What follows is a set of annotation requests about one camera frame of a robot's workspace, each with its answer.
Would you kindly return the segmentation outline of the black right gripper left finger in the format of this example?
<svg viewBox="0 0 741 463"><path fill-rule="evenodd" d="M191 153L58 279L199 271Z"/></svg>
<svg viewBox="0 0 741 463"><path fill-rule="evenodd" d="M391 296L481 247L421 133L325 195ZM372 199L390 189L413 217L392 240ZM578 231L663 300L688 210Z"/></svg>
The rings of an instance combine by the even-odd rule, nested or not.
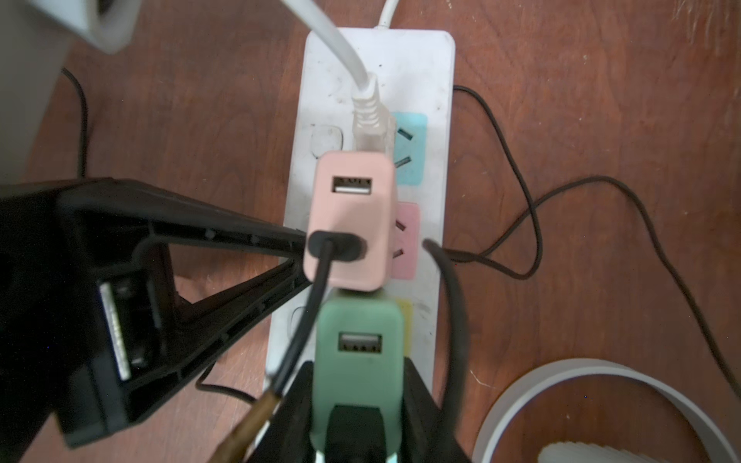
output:
<svg viewBox="0 0 741 463"><path fill-rule="evenodd" d="M315 462L311 443L314 363L297 372L276 414L247 462Z"/></svg>

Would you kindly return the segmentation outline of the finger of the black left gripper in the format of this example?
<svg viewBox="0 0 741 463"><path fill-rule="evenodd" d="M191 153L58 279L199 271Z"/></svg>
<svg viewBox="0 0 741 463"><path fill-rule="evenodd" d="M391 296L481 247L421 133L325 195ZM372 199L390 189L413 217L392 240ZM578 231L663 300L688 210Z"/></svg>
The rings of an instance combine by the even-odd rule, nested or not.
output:
<svg viewBox="0 0 741 463"><path fill-rule="evenodd" d="M172 245L281 264L197 303ZM50 415L70 447L148 420L308 286L306 235L140 181L1 189L1 445L25 449Z"/></svg>

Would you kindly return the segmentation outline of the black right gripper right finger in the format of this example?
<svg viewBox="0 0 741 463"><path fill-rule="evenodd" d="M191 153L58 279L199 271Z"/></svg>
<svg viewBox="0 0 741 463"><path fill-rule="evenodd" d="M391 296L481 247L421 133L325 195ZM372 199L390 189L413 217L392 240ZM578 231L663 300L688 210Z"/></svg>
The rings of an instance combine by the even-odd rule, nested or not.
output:
<svg viewBox="0 0 741 463"><path fill-rule="evenodd" d="M470 462L455 437L459 423L460 409L464 397L465 382L453 390L457 393L457 422L445 437L449 452L435 462ZM436 442L435 432L440 419L441 408L434 401L422 376L410 358L404 359L403 386L403 441L401 441L401 462L424 462L428 447Z"/></svg>

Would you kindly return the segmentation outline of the green usb charger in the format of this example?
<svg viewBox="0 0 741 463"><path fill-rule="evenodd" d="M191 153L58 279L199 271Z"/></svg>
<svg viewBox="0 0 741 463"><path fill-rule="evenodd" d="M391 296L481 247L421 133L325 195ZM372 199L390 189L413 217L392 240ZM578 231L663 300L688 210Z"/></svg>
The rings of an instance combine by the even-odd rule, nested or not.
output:
<svg viewBox="0 0 741 463"><path fill-rule="evenodd" d="M332 291L316 326L311 441L327 462L384 462L403 439L404 318L384 292Z"/></svg>

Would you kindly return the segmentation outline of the white power strip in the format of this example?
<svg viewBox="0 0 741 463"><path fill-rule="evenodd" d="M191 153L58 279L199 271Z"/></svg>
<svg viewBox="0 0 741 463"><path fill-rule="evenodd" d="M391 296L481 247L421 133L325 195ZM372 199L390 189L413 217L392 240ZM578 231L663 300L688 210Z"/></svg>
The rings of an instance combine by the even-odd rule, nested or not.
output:
<svg viewBox="0 0 741 463"><path fill-rule="evenodd" d="M444 31L347 28L343 34L377 76L398 129L398 221L386 291L405 319L405 358L432 389L440 276L425 239L443 237L452 121L455 41ZM351 150L353 87L349 73L315 35L305 44L284 223L309 223L316 162Z"/></svg>

